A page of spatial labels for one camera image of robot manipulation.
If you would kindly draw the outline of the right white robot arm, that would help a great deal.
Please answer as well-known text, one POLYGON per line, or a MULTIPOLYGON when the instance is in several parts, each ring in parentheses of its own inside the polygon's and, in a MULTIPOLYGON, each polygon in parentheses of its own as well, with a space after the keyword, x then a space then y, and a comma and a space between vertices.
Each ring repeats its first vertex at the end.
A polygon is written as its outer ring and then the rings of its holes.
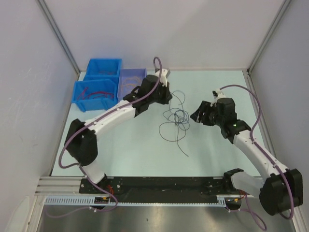
POLYGON ((272 216, 303 204, 300 171, 287 168, 257 142, 249 125, 237 118, 232 98, 202 101, 190 118, 205 126, 218 126, 222 136, 245 154, 261 176, 253 177, 242 169, 225 172, 223 189, 226 193, 242 190, 258 198, 263 209, 272 216))

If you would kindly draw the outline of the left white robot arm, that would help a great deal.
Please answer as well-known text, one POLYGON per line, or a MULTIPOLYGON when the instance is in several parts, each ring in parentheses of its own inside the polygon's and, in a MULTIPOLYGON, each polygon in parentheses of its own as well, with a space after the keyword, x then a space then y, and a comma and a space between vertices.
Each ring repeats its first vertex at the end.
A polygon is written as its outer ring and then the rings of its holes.
POLYGON ((98 138, 104 132, 148 110, 153 103, 168 104, 172 99, 168 82, 169 70, 147 75, 140 86, 125 95, 117 105, 93 119, 71 122, 64 149, 77 160, 85 175, 90 178, 90 188, 102 193, 106 187, 106 174, 97 162, 98 138))

